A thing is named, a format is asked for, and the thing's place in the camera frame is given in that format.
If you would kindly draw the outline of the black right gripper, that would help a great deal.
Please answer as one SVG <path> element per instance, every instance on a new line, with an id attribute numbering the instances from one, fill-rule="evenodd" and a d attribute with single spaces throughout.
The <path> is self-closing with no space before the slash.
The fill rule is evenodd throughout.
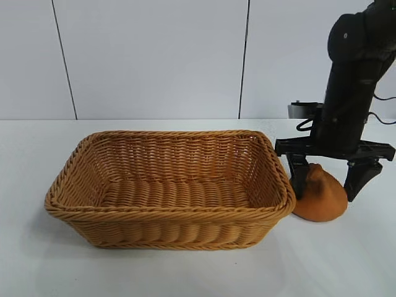
<path id="1" fill-rule="evenodd" d="M 310 169 L 307 155 L 351 160 L 344 183 L 349 202 L 353 202 L 360 190 L 382 171 L 378 160 L 354 159 L 393 160 L 393 146 L 361 138 L 368 117 L 373 115 L 369 110 L 371 103 L 372 99 L 369 98 L 343 103 L 330 112 L 328 119 L 322 115 L 324 103 L 296 101 L 288 105 L 289 117 L 303 120 L 296 129 L 309 132 L 308 136 L 275 141 L 276 154 L 286 155 L 291 173 L 290 183 L 298 200 L 302 199 Z"/>

